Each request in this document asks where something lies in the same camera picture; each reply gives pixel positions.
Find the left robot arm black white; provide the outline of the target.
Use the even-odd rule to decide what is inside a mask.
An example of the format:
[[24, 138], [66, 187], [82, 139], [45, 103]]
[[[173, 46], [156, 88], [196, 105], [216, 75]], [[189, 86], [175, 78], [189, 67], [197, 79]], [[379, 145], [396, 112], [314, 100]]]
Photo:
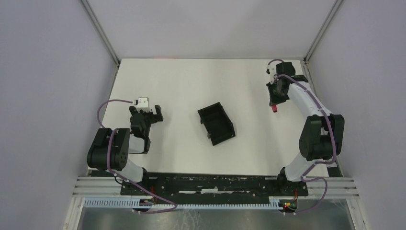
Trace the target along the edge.
[[130, 106], [130, 127], [99, 128], [87, 155], [90, 168], [108, 171], [124, 180], [133, 181], [132, 189], [138, 195], [150, 190], [150, 181], [143, 178], [146, 169], [129, 160], [130, 154], [147, 154], [150, 148], [151, 126], [163, 121], [160, 105], [155, 105], [156, 113], [150, 109]]

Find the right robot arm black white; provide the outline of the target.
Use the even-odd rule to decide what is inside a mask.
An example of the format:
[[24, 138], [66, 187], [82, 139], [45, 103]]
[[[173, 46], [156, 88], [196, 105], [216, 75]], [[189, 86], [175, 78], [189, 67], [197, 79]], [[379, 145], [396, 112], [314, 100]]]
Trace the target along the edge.
[[299, 153], [290, 164], [283, 167], [277, 176], [277, 191], [290, 195], [296, 185], [306, 183], [306, 176], [318, 165], [333, 164], [341, 152], [345, 119], [327, 109], [311, 89], [304, 75], [296, 74], [292, 62], [277, 61], [267, 74], [271, 81], [266, 84], [270, 95], [270, 107], [277, 112], [277, 106], [288, 100], [294, 102], [305, 118], [299, 137]]

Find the black plastic bin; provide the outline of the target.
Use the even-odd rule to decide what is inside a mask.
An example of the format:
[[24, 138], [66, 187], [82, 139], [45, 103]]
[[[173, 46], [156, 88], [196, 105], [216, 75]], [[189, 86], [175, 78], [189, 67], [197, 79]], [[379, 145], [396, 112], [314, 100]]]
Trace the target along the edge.
[[213, 146], [236, 136], [234, 125], [220, 102], [197, 111]]

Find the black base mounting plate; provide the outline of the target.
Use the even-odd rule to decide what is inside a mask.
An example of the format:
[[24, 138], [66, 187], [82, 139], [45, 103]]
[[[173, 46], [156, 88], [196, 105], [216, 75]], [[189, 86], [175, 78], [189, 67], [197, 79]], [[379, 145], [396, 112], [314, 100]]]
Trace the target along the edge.
[[140, 185], [178, 206], [259, 205], [269, 197], [308, 196], [304, 182], [283, 176], [147, 172]]

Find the aluminium frame rail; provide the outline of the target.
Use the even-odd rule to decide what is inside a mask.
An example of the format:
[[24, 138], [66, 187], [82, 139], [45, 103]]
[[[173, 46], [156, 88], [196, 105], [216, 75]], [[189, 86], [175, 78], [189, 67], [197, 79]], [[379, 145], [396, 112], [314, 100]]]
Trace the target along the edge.
[[[325, 199], [359, 199], [360, 195], [352, 178], [326, 177]], [[113, 177], [78, 177], [73, 197], [127, 197], [121, 194], [122, 186]], [[306, 185], [308, 195], [302, 199], [320, 198], [325, 190], [323, 181], [313, 181]]]

